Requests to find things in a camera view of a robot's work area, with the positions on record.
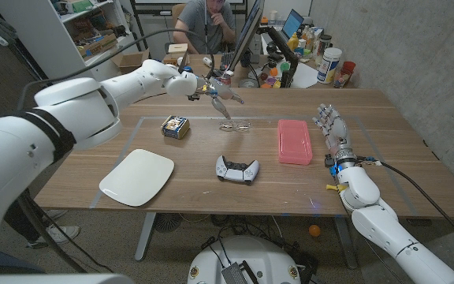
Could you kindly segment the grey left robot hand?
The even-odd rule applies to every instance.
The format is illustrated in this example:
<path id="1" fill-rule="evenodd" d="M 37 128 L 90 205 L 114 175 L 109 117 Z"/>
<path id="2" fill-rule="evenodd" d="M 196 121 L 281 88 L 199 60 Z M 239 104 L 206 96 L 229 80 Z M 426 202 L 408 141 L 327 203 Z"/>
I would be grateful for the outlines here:
<path id="1" fill-rule="evenodd" d="M 196 93 L 210 96 L 212 98 L 211 103 L 213 107 L 221 112 L 228 120 L 231 120 L 231 116 L 220 99 L 233 99 L 238 103 L 244 104 L 241 97 L 238 96 L 230 87 L 215 78 L 197 77 Z"/>

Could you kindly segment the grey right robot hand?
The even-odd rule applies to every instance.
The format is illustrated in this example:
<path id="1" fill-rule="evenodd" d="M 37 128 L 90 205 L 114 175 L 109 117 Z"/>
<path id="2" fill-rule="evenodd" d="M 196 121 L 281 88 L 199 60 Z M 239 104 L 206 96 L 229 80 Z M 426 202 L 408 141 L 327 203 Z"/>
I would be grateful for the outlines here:
<path id="1" fill-rule="evenodd" d="M 352 150 L 348 127 L 335 107 L 322 103 L 318 107 L 318 116 L 312 120 L 322 131 L 326 146 L 337 164 L 343 168 L 354 166 L 357 158 Z"/>

